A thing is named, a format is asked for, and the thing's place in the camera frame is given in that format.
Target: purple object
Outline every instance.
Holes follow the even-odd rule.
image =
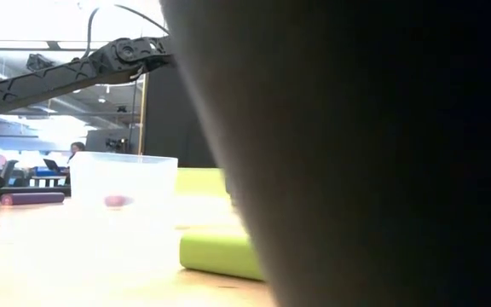
[[[56,204],[62,203],[66,196],[63,193],[16,193],[3,194],[1,204],[4,206]]]

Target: blue object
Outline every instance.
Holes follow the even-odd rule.
[[[64,171],[66,168],[61,167],[60,171]],[[36,177],[52,177],[52,176],[61,176],[61,173],[57,173],[55,171],[49,170],[46,166],[36,166],[33,168],[33,176]]]

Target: green object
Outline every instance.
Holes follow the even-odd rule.
[[[220,169],[179,168],[176,193],[228,197],[224,175]]]
[[[187,269],[264,280],[257,255],[244,233],[188,232],[181,238],[179,260]]]

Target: clear plastic container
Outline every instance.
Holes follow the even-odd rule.
[[[126,206],[162,208],[174,192],[177,158],[79,152],[70,172],[74,204],[114,206],[113,200],[124,200]]]

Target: red object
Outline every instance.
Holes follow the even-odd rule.
[[[124,206],[126,197],[120,195],[111,195],[105,198],[106,206]]]

